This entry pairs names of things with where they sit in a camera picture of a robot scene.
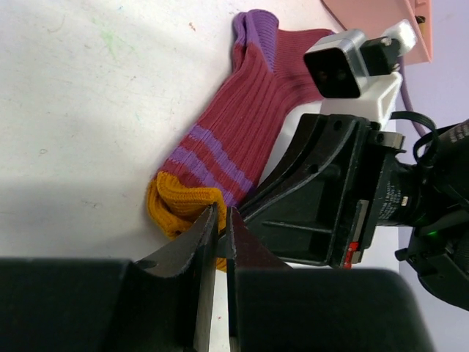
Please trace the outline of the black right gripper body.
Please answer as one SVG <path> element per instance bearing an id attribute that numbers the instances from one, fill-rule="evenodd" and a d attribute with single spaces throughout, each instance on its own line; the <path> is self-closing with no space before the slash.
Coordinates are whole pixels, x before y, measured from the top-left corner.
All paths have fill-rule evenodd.
<path id="1" fill-rule="evenodd" d="M 304 114 L 274 170 L 239 208 L 249 230 L 293 263 L 351 268 L 390 203 L 400 133 L 352 115 Z"/>

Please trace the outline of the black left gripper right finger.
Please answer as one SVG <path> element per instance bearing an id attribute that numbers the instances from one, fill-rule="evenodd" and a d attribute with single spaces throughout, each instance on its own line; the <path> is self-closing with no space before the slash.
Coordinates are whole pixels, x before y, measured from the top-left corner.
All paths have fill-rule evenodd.
<path id="1" fill-rule="evenodd" d="M 381 269 L 292 268 L 230 208 L 226 215 L 233 351 L 432 351 L 406 282 Z"/>

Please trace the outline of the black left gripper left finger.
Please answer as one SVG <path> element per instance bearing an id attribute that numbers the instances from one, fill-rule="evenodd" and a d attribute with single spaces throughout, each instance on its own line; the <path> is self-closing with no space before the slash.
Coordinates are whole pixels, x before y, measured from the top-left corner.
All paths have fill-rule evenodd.
<path id="1" fill-rule="evenodd" d="M 139 261 L 1 260 L 3 351 L 207 351 L 218 208 Z"/>

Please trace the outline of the maroon purple ribbed sock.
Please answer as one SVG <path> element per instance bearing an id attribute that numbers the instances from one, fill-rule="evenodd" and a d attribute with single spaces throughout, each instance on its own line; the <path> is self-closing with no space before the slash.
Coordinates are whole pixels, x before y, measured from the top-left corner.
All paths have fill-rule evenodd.
<path id="1" fill-rule="evenodd" d="M 287 115 L 321 99 L 303 55 L 330 29 L 282 30 L 266 10 L 232 22 L 232 71 L 147 187 L 149 217 L 170 239 L 211 204 L 218 227 L 259 184 Z"/>

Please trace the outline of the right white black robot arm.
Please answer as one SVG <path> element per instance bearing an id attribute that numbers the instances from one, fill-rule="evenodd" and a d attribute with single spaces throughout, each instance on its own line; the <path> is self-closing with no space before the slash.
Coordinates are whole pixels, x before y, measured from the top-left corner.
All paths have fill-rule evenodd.
<path id="1" fill-rule="evenodd" d="M 396 251 L 433 296 L 468 308 L 468 124 L 436 128 L 413 146 L 414 164 L 397 158 L 404 137 L 362 117 L 304 114 L 282 159 L 239 208 L 272 253 L 294 262 L 350 268 L 376 227 L 410 227 Z"/>

